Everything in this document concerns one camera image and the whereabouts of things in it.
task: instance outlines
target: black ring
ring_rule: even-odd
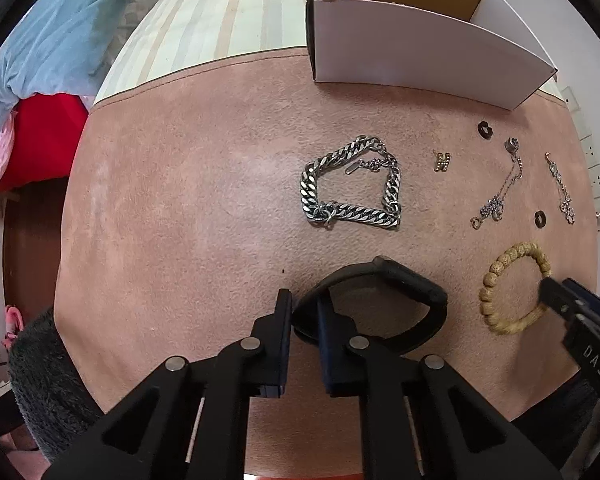
[[[304,295],[294,309],[291,323],[296,335],[313,345],[318,344],[317,299],[337,283],[360,276],[374,275],[387,285],[396,288],[408,298],[429,307],[427,315],[404,332],[381,338],[366,336],[381,342],[399,355],[405,354],[431,339],[446,319],[446,292],[442,287],[419,275],[404,265],[385,256],[376,256],[372,262],[342,267],[318,283]]]
[[[546,215],[544,214],[544,211],[536,211],[534,221],[536,222],[536,227],[542,229],[546,225]]]
[[[487,121],[480,121],[478,123],[478,133],[482,136],[483,139],[489,140],[493,135],[493,130],[491,129]]]

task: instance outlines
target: bracelet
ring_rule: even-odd
[[[546,311],[546,305],[538,303],[528,314],[520,319],[511,320],[500,317],[493,306],[493,288],[496,286],[498,276],[509,267],[509,264],[523,256],[531,256],[536,261],[543,278],[551,275],[551,265],[547,261],[544,251],[533,242],[515,244],[497,257],[496,261],[491,264],[489,272],[482,279],[484,287],[480,289],[478,296],[480,297],[480,312],[484,317],[484,322],[488,325],[489,330],[498,335],[522,332],[540,319]]]

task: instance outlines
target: red cushion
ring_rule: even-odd
[[[68,176],[87,110],[74,95],[35,94],[15,107],[13,151],[0,191]]]

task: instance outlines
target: silver necklace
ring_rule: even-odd
[[[383,209],[374,209],[361,205],[347,204],[331,200],[320,202],[318,200],[317,179],[329,170],[344,166],[352,158],[365,152],[376,152],[382,158],[370,160],[356,160],[346,170],[351,174],[358,168],[376,173],[380,168],[388,168],[386,183],[384,185]],[[300,177],[300,196],[302,210],[309,222],[328,227],[331,222],[347,220],[375,225],[384,229],[397,228],[400,225],[402,206],[398,200],[400,194],[400,167],[396,158],[386,150],[382,140],[373,136],[358,136],[356,140],[343,146],[336,152],[327,153],[325,156],[312,160],[305,167]]]
[[[471,227],[474,229],[480,229],[482,222],[484,222],[489,216],[493,218],[494,222],[502,220],[502,213],[504,212],[504,197],[507,195],[509,188],[513,186],[517,180],[522,178],[522,160],[518,156],[518,148],[520,144],[515,137],[509,137],[504,143],[505,149],[511,155],[511,161],[513,166],[511,171],[507,175],[500,191],[494,195],[493,198],[487,200],[487,203],[480,208],[479,215],[471,218]],[[513,175],[514,170],[518,167],[518,173]]]
[[[562,182],[562,175],[558,171],[557,164],[549,158],[551,153],[545,153],[544,158],[546,159],[547,164],[549,165],[549,171],[553,175],[556,184],[558,185],[558,195],[560,196],[560,211],[567,219],[567,223],[573,224],[576,221],[576,213],[571,206],[571,196],[567,192],[567,188],[564,187],[564,183]]]

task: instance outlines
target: open box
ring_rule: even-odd
[[[505,0],[307,0],[317,82],[407,86],[513,110],[557,69]]]

